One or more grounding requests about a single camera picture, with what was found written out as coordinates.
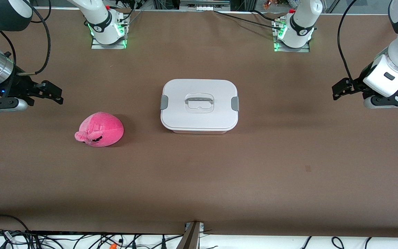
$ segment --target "pink plush toy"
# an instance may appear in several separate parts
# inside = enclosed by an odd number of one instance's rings
[[[86,118],[79,126],[75,138],[93,147],[105,147],[119,141],[124,134],[121,121],[106,112],[97,112]]]

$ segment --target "container lid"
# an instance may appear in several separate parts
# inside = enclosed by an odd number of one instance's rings
[[[171,130],[227,131],[238,111],[236,86],[227,80],[174,79],[162,92],[161,121]]]

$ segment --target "gray latch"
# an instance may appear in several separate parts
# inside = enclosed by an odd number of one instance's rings
[[[161,110],[165,110],[169,107],[169,98],[166,95],[161,96]]]
[[[235,110],[236,112],[239,111],[239,97],[238,96],[231,98],[231,109]]]

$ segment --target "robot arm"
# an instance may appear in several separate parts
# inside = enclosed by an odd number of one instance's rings
[[[124,14],[107,9],[102,0],[68,0],[78,6],[88,21],[94,38],[100,44],[113,44],[125,35]],[[0,0],[0,30],[24,30],[32,19],[32,9],[24,0]],[[62,90],[49,81],[33,82],[14,65],[8,54],[0,51],[0,112],[25,110],[33,106],[32,96],[49,98],[62,104]]]
[[[392,0],[388,14],[398,34],[398,0]],[[398,36],[351,82],[345,78],[333,86],[333,98],[362,92],[368,108],[398,107]]]
[[[278,38],[292,48],[303,47],[311,39],[314,24],[322,13],[323,5],[320,0],[303,0],[295,13],[288,13],[285,28]]]
[[[113,44],[125,35],[123,13],[106,9],[102,0],[67,0],[76,5],[87,19],[94,38],[100,44]]]
[[[24,30],[32,19],[32,9],[23,0],[0,1],[0,30]],[[29,76],[19,76],[25,73],[8,57],[10,54],[0,51],[0,112],[25,110],[33,106],[32,96],[49,98],[62,104],[62,90],[49,81],[40,84]]]

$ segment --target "container handle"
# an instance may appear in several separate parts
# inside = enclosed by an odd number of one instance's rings
[[[188,104],[189,101],[207,101],[210,102],[211,104],[214,103],[214,100],[212,98],[201,98],[201,97],[188,98],[185,100],[185,103]]]

